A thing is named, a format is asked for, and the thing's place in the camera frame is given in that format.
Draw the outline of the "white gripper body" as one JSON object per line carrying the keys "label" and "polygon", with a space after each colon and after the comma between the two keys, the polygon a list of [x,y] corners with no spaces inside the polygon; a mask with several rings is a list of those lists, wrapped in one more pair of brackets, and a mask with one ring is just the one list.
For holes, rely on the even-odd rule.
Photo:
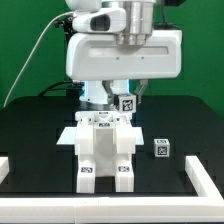
{"label": "white gripper body", "polygon": [[66,74],[77,81],[173,78],[181,71],[180,30],[156,30],[143,46],[118,45],[115,35],[72,36]]}

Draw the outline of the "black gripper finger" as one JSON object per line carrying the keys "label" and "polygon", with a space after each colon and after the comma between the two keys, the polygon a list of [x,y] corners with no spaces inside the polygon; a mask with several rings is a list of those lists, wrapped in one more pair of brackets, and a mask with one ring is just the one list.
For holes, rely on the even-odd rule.
{"label": "black gripper finger", "polygon": [[103,80],[102,81],[103,88],[105,89],[106,94],[107,94],[107,101],[110,105],[113,105],[115,102],[115,94],[112,90],[112,84],[113,84],[112,80]]}
{"label": "black gripper finger", "polygon": [[148,81],[146,79],[140,80],[136,86],[136,89],[134,91],[134,94],[136,95],[137,103],[141,103],[141,98],[145,90],[147,89]]}

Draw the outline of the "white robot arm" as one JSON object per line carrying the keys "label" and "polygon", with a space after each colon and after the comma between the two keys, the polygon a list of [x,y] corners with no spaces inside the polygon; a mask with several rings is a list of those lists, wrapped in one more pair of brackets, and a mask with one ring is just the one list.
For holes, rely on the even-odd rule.
{"label": "white robot arm", "polygon": [[66,73],[85,83],[80,98],[135,112],[148,81],[181,71],[182,32],[153,23],[154,8],[178,0],[66,0],[74,34],[68,42]]}

